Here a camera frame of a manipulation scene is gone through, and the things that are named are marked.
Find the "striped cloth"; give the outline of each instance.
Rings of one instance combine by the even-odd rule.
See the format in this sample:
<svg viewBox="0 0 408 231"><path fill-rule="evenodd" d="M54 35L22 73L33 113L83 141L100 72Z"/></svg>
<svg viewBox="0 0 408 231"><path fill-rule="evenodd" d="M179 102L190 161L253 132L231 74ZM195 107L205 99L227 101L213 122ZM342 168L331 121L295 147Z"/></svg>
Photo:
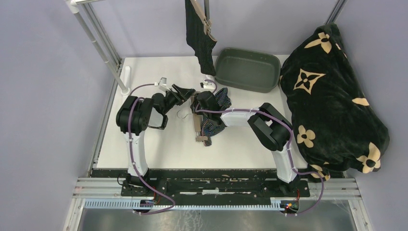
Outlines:
<svg viewBox="0 0 408 231"><path fill-rule="evenodd" d="M190 2L186 1L186 40L187 44L193 48L194 55L198 58L198 63L201 67L201 73L205 75L216 75L216 70L213 64L213 48L217 43L209 32L204 33L204 25L200 17L195 12L195 9Z"/></svg>
<svg viewBox="0 0 408 231"><path fill-rule="evenodd" d="M221 106L220 111L224 111L225 109L231 106L231 99L228 97L228 89L222 88L216 94L216 100L218 105ZM224 124L219 125L216 121L209 119L206 114L203 115L203 120L201 121L201 136L208 137L208 140L204 141L204 146L210 146L212 144L211 138L212 136L217 135L218 133L222 132L225 128Z"/></svg>

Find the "white wall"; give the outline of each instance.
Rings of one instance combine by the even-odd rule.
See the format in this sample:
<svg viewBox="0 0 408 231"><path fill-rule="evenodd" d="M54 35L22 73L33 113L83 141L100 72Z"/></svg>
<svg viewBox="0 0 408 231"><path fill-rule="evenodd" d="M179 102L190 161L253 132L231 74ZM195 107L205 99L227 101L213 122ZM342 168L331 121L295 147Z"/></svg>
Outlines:
<svg viewBox="0 0 408 231"><path fill-rule="evenodd" d="M226 47L289 54L324 24L337 0L210 0L214 55ZM189 56L183 0L93 4L121 56Z"/></svg>
<svg viewBox="0 0 408 231"><path fill-rule="evenodd" d="M336 23L391 142L377 173L353 172L376 231L407 230L408 1L349 0Z"/></svg>
<svg viewBox="0 0 408 231"><path fill-rule="evenodd" d="M2 0L0 31L0 230L61 230L112 77L62 0Z"/></svg>

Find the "dark green container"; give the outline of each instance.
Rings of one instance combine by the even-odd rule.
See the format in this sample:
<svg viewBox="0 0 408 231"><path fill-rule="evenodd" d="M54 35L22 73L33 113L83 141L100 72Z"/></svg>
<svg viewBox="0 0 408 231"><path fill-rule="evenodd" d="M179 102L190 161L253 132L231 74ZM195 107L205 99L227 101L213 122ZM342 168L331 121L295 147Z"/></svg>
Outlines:
<svg viewBox="0 0 408 231"><path fill-rule="evenodd" d="M278 85L279 59L271 54L225 48L216 61L216 81L243 90L268 93Z"/></svg>

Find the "blanket with flower pattern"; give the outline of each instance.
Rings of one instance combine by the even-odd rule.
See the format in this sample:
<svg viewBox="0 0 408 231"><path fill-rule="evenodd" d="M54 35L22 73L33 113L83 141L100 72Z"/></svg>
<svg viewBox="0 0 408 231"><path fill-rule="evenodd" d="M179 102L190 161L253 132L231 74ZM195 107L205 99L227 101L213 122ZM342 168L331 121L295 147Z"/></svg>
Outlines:
<svg viewBox="0 0 408 231"><path fill-rule="evenodd" d="M296 48L280 78L308 170L328 180L331 171L380 169L388 129L359 87L336 24L318 27Z"/></svg>

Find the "black fabric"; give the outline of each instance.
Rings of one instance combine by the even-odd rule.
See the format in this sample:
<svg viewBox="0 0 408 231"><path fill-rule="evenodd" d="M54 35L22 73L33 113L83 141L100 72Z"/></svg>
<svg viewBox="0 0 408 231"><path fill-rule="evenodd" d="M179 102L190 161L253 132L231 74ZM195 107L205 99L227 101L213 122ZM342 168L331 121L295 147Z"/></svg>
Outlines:
<svg viewBox="0 0 408 231"><path fill-rule="evenodd" d="M216 101L221 106L220 111L231 106L231 99L228 97L228 89L222 88L216 94ZM205 114L201 121L201 136L208 137L208 140L204 141L204 146L210 146L212 144L211 137L217 135L225 129L224 125L219 125L216 121L212 121Z"/></svg>
<svg viewBox="0 0 408 231"><path fill-rule="evenodd" d="M388 129L359 87L336 24L318 27L292 52L281 74L295 139L309 170L326 180L330 171L350 167L379 170Z"/></svg>
<svg viewBox="0 0 408 231"><path fill-rule="evenodd" d="M216 70L213 64L212 53L217 41L211 37L209 32L207 32L207 34L204 33L204 25L195 12L190 0L185 0L185 2L187 44L193 48L194 55L198 58L201 73L215 76Z"/></svg>

